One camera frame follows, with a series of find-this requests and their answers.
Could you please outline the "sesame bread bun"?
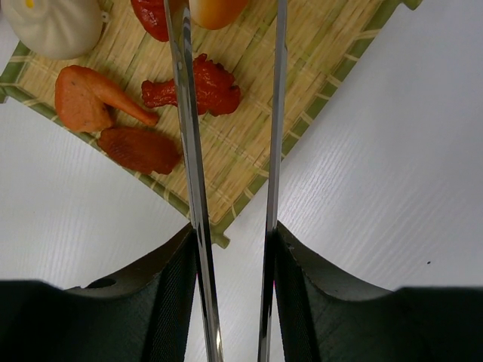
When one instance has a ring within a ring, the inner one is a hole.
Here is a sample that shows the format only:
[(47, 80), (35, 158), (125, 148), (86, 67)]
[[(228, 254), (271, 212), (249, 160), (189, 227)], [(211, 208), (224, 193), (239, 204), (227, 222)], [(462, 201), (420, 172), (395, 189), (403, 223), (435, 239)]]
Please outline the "sesame bread bun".
[(233, 23), (248, 0), (189, 0), (192, 20), (200, 27), (218, 30)]

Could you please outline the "red chicken drumstick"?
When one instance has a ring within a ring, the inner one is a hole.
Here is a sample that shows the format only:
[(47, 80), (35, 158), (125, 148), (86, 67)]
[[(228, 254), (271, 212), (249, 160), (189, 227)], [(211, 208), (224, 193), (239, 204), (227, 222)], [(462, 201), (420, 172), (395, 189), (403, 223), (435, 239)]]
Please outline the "red chicken drumstick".
[[(193, 61), (193, 75), (198, 115), (213, 116), (233, 113), (241, 102), (241, 90), (235, 84), (235, 76), (221, 63), (200, 54)], [(162, 106), (178, 106), (174, 80), (141, 84), (144, 105), (149, 109)]]

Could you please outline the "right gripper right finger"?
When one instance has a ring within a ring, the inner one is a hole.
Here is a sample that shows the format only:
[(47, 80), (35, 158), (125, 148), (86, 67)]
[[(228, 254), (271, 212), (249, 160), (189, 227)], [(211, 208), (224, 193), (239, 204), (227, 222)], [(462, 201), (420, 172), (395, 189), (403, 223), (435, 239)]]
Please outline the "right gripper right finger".
[(480, 287), (386, 290), (275, 234), (275, 292), (287, 361), (480, 361)]

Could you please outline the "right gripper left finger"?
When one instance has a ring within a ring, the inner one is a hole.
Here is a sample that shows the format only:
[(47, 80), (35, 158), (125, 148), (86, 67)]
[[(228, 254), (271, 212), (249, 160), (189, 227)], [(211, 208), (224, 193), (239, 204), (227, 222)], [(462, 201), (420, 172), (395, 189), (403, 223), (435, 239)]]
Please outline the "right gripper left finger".
[(3, 361), (182, 361), (197, 273), (183, 227), (154, 251), (87, 287), (2, 281)]

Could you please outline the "red meat slice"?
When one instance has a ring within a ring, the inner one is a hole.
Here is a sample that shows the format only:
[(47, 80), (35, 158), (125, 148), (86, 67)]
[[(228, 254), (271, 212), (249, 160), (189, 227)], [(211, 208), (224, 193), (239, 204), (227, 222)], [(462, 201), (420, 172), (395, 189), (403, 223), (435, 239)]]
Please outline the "red meat slice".
[(136, 127), (105, 129), (97, 145), (119, 165), (142, 174), (168, 175), (182, 158), (170, 137)]

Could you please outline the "white steamed bun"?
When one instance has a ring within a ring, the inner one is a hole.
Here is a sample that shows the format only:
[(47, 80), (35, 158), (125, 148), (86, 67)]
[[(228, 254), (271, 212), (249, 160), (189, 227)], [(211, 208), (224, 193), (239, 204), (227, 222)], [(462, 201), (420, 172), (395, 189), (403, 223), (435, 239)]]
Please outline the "white steamed bun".
[(31, 51), (54, 60), (71, 60), (100, 40), (104, 13), (97, 1), (2, 1), (14, 34)]

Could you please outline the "red sausage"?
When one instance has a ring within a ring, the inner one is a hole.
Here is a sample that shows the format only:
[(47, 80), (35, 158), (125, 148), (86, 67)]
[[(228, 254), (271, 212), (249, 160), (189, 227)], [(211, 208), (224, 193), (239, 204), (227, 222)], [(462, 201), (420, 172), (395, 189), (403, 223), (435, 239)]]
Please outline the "red sausage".
[(160, 42), (169, 41), (165, 6), (162, 0), (131, 0), (131, 6), (147, 33)]

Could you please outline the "metal food tongs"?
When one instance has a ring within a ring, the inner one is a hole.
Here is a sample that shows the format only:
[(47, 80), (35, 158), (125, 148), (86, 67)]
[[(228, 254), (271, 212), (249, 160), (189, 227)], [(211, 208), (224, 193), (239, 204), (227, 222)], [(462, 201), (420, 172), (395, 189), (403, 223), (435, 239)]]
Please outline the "metal food tongs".
[[(223, 346), (211, 249), (211, 233), (208, 222), (195, 77), (192, 66), (191, 13), (187, 1), (166, 1), (165, 11), (174, 67), (174, 83), (186, 168), (190, 217), (198, 245), (198, 284), (202, 301), (207, 359), (209, 361), (222, 361)], [(279, 176), (288, 58), (286, 45), (287, 17), (288, 3), (286, 1), (278, 2), (266, 234), (257, 352), (259, 361), (268, 361), (270, 356), (272, 299), (275, 283), (275, 241), (278, 235)]]

